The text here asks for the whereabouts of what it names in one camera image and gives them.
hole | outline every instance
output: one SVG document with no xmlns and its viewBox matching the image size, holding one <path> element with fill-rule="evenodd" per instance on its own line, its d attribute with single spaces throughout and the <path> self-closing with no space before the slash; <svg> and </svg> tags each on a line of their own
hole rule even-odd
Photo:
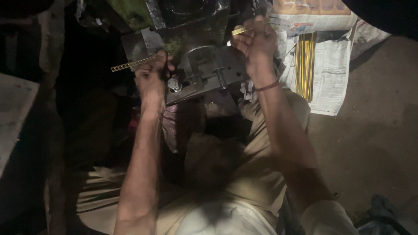
<svg viewBox="0 0 418 235">
<path fill-rule="evenodd" d="M 190 82 L 189 81 L 184 81 L 184 82 L 181 83 L 181 85 L 183 87 L 188 87 L 188 86 L 190 86 Z"/>
</svg>

person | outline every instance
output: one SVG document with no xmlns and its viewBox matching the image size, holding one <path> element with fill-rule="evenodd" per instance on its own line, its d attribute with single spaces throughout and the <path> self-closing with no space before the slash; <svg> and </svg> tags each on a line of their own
hole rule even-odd
<svg viewBox="0 0 418 235">
<path fill-rule="evenodd" d="M 174 67 L 171 57 L 159 51 L 155 61 L 135 72 L 141 115 L 122 186 L 89 173 L 77 200 L 84 225 L 115 235 L 275 235 L 288 190 L 306 234 L 358 234 L 321 177 L 304 131 L 308 103 L 278 83 L 276 33 L 262 16 L 244 26 L 253 30 L 235 35 L 231 43 L 246 56 L 258 94 L 258 102 L 240 105 L 252 121 L 250 143 L 242 150 L 228 148 L 232 143 L 195 133 L 187 143 L 184 187 L 160 179 L 161 73 L 166 63 Z"/>
</svg>

concrete floor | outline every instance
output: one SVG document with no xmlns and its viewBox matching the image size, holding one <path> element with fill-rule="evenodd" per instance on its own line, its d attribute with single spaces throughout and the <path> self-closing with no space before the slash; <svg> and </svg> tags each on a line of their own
hole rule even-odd
<svg viewBox="0 0 418 235">
<path fill-rule="evenodd" d="M 390 37 L 352 61 L 336 117 L 312 114 L 322 174 L 350 216 L 387 197 L 418 221 L 418 42 Z"/>
</svg>

